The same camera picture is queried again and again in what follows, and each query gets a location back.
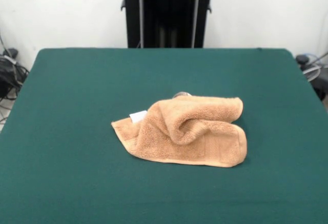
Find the towel label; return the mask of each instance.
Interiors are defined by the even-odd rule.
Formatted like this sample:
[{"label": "towel label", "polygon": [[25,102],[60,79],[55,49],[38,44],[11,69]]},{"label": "towel label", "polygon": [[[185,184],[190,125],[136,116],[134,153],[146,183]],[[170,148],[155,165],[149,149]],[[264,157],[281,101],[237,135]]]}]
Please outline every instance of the towel label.
[{"label": "towel label", "polygon": [[130,114],[130,118],[132,119],[132,123],[138,123],[139,121],[143,120],[146,115],[147,110],[144,110],[138,113]]}]

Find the black stand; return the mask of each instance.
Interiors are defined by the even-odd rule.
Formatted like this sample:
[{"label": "black stand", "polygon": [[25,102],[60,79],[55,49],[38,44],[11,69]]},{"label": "black stand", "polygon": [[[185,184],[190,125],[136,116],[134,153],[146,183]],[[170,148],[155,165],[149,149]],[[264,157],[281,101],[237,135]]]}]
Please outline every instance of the black stand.
[{"label": "black stand", "polygon": [[129,48],[202,48],[210,0],[125,0]]}]

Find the towel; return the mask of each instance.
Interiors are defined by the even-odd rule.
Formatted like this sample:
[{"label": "towel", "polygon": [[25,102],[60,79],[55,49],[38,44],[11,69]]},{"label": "towel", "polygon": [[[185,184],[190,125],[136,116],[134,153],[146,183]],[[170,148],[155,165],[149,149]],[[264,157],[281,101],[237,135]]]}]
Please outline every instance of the towel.
[{"label": "towel", "polygon": [[233,167],[247,154],[242,128],[231,122],[242,113],[239,98],[178,96],[150,107],[145,118],[112,123],[132,155],[157,162]]}]

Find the white wall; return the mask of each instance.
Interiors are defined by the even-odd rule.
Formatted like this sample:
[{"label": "white wall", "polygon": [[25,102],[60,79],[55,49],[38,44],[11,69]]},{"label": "white wall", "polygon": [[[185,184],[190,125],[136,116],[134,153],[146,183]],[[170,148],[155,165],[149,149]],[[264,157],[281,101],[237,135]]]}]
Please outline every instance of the white wall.
[{"label": "white wall", "polygon": [[[30,68],[45,47],[126,47],[122,0],[0,0],[6,45]],[[328,50],[328,0],[212,0],[206,47]]]}]

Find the green table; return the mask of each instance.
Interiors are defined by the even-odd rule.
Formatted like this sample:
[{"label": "green table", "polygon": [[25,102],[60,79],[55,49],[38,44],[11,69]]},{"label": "green table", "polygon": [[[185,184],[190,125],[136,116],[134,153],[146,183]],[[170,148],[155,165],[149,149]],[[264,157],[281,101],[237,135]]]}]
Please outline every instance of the green table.
[{"label": "green table", "polygon": [[[179,91],[244,101],[243,164],[125,151],[110,123]],[[285,50],[42,50],[0,136],[0,223],[327,223],[327,125]]]}]

